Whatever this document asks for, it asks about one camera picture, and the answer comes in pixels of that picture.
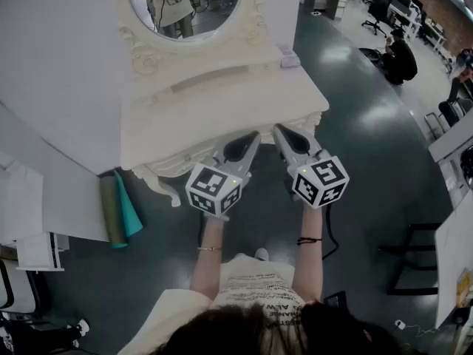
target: small box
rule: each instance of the small box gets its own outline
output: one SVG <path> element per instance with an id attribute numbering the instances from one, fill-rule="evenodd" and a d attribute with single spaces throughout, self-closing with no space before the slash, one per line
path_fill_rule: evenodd
<path id="1" fill-rule="evenodd" d="M 331 157 L 299 167 L 294 176 L 293 191 L 316 209 L 337 201 L 349 180 L 338 157 Z"/>
<path id="2" fill-rule="evenodd" d="M 222 217 L 242 197 L 240 177 L 197 163 L 186 184 L 189 203 L 215 217 Z"/>

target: sneaker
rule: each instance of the sneaker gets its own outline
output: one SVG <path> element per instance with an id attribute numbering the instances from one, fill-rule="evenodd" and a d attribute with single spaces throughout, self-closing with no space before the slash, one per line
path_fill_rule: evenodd
<path id="1" fill-rule="evenodd" d="M 84 336 L 89 332 L 90 327 L 86 320 L 81 319 L 77 324 L 77 329 L 79 329 L 79 331 L 81 332 L 81 336 Z"/>
<path id="2" fill-rule="evenodd" d="M 267 262 L 269 261 L 269 253 L 266 248 L 258 248 L 256 252 L 254 253 L 254 257 L 257 260 L 261 260 L 262 262 Z"/>

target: green paper roll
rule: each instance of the green paper roll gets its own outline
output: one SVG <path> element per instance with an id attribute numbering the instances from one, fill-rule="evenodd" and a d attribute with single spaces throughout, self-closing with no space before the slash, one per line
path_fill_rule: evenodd
<path id="1" fill-rule="evenodd" d="M 114 248 L 128 245 L 121 211 L 120 193 L 115 176 L 100 179 L 103 218 L 109 242 Z"/>

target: shiny floor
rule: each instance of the shiny floor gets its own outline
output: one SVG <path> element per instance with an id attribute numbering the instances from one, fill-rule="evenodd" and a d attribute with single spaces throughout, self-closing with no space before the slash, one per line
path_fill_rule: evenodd
<path id="1" fill-rule="evenodd" d="M 325 20 L 299 14 L 295 51 L 302 66 L 330 102 L 316 137 L 338 155 L 351 181 L 332 209 L 340 249 L 324 261 L 324 295 L 346 291 L 359 319 L 394 332 L 395 320 L 428 330 L 434 325 L 436 297 L 385 294 L 396 259 L 379 253 L 380 244 L 399 244 L 410 223 L 438 222 L 452 207 L 424 138 L 393 88 L 339 31 Z M 283 185 L 285 166 L 273 146 L 264 145 L 253 163 L 253 178 L 225 229 L 225 260 L 264 246 L 272 260 L 294 264 L 302 203 L 291 203 Z M 142 325 L 160 293 L 185 288 L 197 258 L 199 213 L 173 209 L 130 173 L 126 187 L 145 228 L 128 248 L 71 238 L 61 257 L 63 273 L 47 275 L 52 295 L 49 318 L 57 323 L 86 317 L 88 351 L 116 354 Z M 171 180 L 183 191 L 186 176 Z M 433 238 L 418 238 L 422 243 Z M 324 241 L 324 250 L 332 245 Z M 435 272 L 407 272 L 400 286 L 432 286 Z M 417 337 L 417 328 L 394 332 L 405 347 L 445 353 L 449 333 Z"/>
<path id="2" fill-rule="evenodd" d="M 339 30 L 355 46 L 377 49 L 383 53 L 386 44 L 384 35 L 382 33 L 374 35 L 370 27 L 361 26 L 365 20 L 374 22 L 374 18 L 368 13 L 369 7 L 369 4 L 365 4 L 361 0 L 348 0 L 342 20 L 327 19 L 327 22 Z M 383 22 L 380 23 L 380 26 L 390 36 L 392 28 Z M 430 141 L 432 133 L 423 117 L 430 112 L 440 114 L 438 104 L 449 96 L 451 81 L 446 73 L 445 65 L 440 56 L 433 51 L 433 46 L 430 43 L 425 45 L 419 38 L 411 38 L 407 44 L 417 62 L 418 74 L 411 81 L 405 81 L 393 89 L 418 123 L 422 133 Z"/>

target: wrist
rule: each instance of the wrist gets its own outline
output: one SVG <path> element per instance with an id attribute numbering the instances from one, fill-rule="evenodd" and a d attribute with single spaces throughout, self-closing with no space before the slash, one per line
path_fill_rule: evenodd
<path id="1" fill-rule="evenodd" d="M 207 222 L 205 224 L 206 229 L 219 229 L 223 230 L 225 221 L 221 220 L 220 218 L 216 218 L 213 216 L 207 217 Z"/>
<path id="2" fill-rule="evenodd" d="M 301 237 L 322 237 L 322 209 L 305 206 Z"/>

